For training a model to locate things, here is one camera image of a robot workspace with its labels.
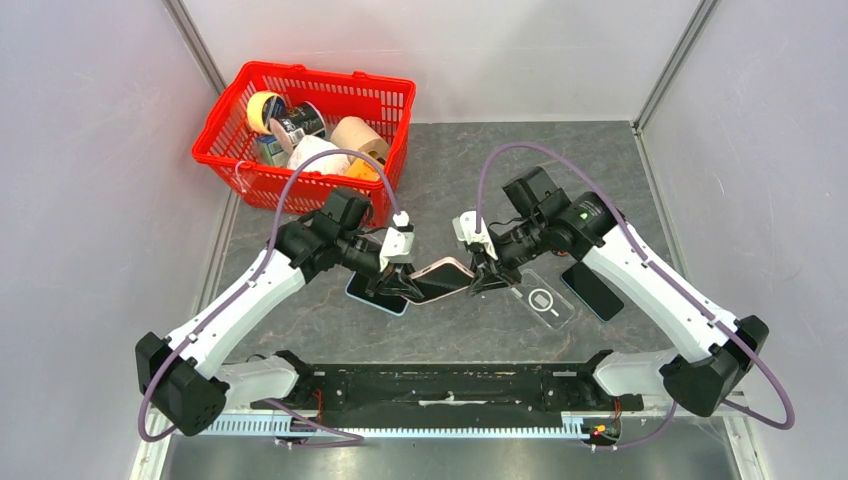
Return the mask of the clear phone case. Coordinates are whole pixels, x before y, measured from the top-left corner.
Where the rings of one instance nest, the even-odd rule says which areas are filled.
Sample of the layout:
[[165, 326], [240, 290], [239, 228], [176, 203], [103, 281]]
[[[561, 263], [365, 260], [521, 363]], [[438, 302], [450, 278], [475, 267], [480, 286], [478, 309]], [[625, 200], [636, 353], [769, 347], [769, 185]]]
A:
[[576, 315], [575, 307], [534, 270], [521, 270], [520, 275], [520, 282], [509, 288], [512, 298], [548, 330], [568, 326]]

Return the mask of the black phone teal edge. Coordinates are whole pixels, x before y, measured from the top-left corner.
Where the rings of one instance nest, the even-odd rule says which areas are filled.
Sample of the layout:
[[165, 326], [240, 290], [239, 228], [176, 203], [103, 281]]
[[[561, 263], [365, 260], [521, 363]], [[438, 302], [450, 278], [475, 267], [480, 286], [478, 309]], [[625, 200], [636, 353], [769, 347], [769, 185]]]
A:
[[584, 263], [572, 265], [561, 279], [601, 322], [612, 320], [624, 308], [624, 302]]

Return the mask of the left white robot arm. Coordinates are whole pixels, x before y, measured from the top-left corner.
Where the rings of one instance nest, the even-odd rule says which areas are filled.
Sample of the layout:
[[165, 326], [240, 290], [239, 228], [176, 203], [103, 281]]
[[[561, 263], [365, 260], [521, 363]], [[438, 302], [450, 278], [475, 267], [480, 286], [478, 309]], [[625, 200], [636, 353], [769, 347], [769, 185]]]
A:
[[411, 280], [409, 214], [396, 209], [383, 241], [376, 242], [364, 227], [371, 209], [363, 194], [341, 187], [318, 209], [276, 221], [266, 246], [223, 294], [169, 334], [148, 332], [136, 343], [143, 440], [197, 435], [225, 410], [257, 401], [307, 405], [314, 383], [294, 362], [277, 355], [239, 365], [226, 359], [268, 313], [318, 274], [341, 266], [364, 277], [376, 293], [420, 295]]

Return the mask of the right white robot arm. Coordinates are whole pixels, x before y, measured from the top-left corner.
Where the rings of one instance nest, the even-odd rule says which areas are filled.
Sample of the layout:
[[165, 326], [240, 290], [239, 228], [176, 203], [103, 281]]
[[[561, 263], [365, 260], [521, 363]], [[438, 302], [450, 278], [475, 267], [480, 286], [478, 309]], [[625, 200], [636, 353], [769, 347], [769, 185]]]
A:
[[507, 232], [493, 233], [474, 210], [453, 220], [472, 255], [470, 294], [514, 286], [528, 262], [565, 253], [575, 261], [567, 284], [595, 314], [625, 296], [673, 344], [663, 351], [601, 355], [577, 382], [585, 406], [601, 409], [616, 396], [666, 394], [688, 412], [709, 417], [726, 403], [753, 366], [749, 354], [768, 337], [762, 320], [738, 318], [700, 294], [594, 191], [570, 199], [541, 167], [503, 191], [519, 215]]

